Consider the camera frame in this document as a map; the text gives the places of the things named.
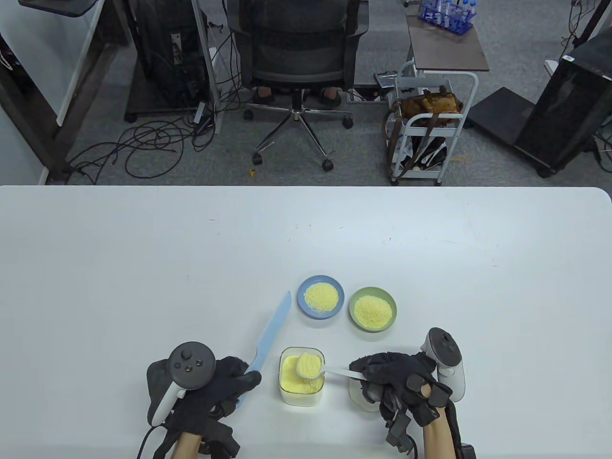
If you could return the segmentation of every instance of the chair backrest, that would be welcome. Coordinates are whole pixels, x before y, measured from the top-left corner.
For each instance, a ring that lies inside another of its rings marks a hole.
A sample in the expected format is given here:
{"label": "chair backrest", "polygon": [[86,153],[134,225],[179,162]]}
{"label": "chair backrest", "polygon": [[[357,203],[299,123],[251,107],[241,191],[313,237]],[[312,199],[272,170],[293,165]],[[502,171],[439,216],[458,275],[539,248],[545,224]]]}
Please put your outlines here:
{"label": "chair backrest", "polygon": [[359,0],[241,0],[241,25],[252,34],[252,85],[352,86],[356,49],[347,49],[346,38],[358,10]]}

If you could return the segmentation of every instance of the green bowl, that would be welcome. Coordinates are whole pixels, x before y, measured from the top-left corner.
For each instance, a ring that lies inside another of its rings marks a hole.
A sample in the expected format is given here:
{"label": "green bowl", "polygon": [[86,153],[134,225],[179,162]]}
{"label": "green bowl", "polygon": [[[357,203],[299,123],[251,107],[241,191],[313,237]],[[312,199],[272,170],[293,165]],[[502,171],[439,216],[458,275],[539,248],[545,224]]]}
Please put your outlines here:
{"label": "green bowl", "polygon": [[[377,298],[385,300],[391,306],[391,319],[389,319],[389,322],[387,322],[387,324],[383,328],[374,329],[374,328],[366,327],[362,323],[360,323],[355,317],[355,303],[362,296],[367,296],[367,295],[375,296]],[[355,322],[355,325],[368,333],[379,333],[379,332],[385,331],[391,325],[393,325],[393,322],[395,322],[395,319],[397,318],[397,305],[395,304],[395,300],[390,294],[385,292],[382,288],[378,288],[378,287],[365,287],[365,288],[357,290],[353,294],[353,296],[351,296],[351,301],[349,303],[348,310],[351,314],[351,318],[353,319],[353,322]]]}

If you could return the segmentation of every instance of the blue plate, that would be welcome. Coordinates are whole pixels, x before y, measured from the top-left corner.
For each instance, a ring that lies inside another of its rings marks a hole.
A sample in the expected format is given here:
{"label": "blue plate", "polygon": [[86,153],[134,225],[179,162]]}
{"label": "blue plate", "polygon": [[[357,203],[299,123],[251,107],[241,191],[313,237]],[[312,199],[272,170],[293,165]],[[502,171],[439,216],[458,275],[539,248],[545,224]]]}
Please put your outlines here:
{"label": "blue plate", "polygon": [[[319,282],[331,284],[338,291],[338,304],[330,312],[316,311],[306,303],[306,298],[304,297],[306,289],[311,285],[318,284]],[[310,316],[313,319],[329,319],[330,317],[334,317],[337,313],[339,313],[342,306],[344,306],[344,290],[342,290],[342,286],[333,277],[323,275],[309,277],[302,282],[300,288],[297,289],[297,304],[300,305],[300,308],[302,308],[302,311],[304,311],[307,316]]]}

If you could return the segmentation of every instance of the forearm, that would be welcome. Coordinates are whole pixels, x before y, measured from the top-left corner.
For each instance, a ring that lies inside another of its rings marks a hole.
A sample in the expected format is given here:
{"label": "forearm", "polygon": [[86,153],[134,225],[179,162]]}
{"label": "forearm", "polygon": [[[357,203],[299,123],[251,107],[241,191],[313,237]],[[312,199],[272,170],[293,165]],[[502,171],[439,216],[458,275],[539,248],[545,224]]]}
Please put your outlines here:
{"label": "forearm", "polygon": [[446,412],[444,408],[436,409],[440,417],[423,427],[425,459],[457,459]]}
{"label": "forearm", "polygon": [[171,459],[196,459],[202,437],[193,433],[183,432],[172,453]]}

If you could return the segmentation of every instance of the person's leg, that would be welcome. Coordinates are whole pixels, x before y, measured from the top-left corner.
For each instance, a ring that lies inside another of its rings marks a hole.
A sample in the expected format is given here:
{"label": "person's leg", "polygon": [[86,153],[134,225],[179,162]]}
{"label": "person's leg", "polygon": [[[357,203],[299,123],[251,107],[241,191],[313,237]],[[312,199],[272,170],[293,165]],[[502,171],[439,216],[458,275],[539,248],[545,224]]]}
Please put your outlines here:
{"label": "person's leg", "polygon": [[[274,102],[272,89],[265,86],[258,86],[255,94],[253,95],[253,102],[263,105]],[[341,98],[338,94],[338,88],[325,88],[321,92],[320,102],[328,108],[335,108],[339,106]]]}

